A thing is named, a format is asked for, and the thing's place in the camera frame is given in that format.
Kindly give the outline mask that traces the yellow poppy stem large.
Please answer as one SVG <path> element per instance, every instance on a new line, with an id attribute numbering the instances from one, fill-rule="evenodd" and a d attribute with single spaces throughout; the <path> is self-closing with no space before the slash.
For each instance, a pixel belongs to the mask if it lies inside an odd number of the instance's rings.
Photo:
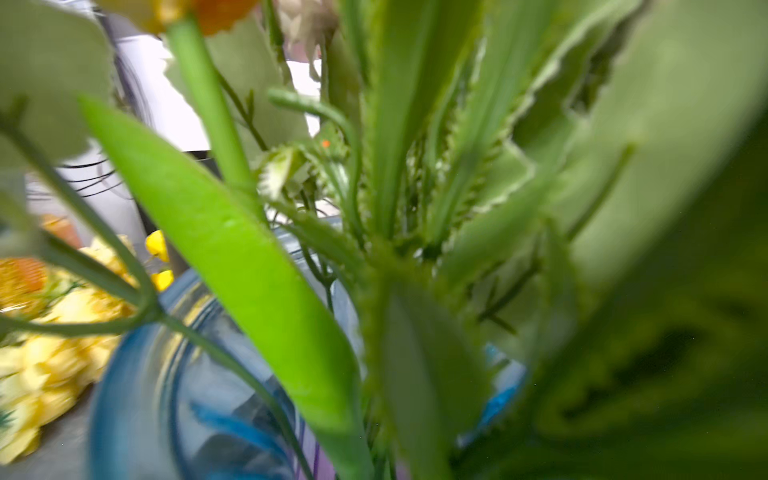
<path id="1" fill-rule="evenodd" d="M 175 280 L 174 273 L 171 270 L 170 255 L 164 233 L 161 230 L 155 230 L 145 239 L 145 248 L 150 256 L 150 266 L 155 270 L 150 274 L 150 278 L 158 292 L 168 289 Z"/>

